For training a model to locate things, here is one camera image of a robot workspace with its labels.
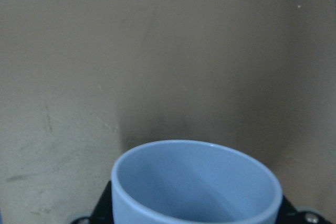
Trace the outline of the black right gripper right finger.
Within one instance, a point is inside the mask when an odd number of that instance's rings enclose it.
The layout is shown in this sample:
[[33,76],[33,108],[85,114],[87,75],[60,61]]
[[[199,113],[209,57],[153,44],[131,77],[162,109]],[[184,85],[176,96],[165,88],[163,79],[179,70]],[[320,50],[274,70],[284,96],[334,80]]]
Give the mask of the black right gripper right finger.
[[332,224],[332,222],[316,211],[298,210],[283,196],[276,224]]

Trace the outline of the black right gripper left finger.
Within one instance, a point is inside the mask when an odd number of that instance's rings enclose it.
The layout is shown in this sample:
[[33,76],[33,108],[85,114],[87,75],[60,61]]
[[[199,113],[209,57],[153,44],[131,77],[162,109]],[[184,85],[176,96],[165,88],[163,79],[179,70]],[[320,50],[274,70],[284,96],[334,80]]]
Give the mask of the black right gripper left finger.
[[71,224],[113,224],[111,181],[106,184],[90,216],[79,217]]

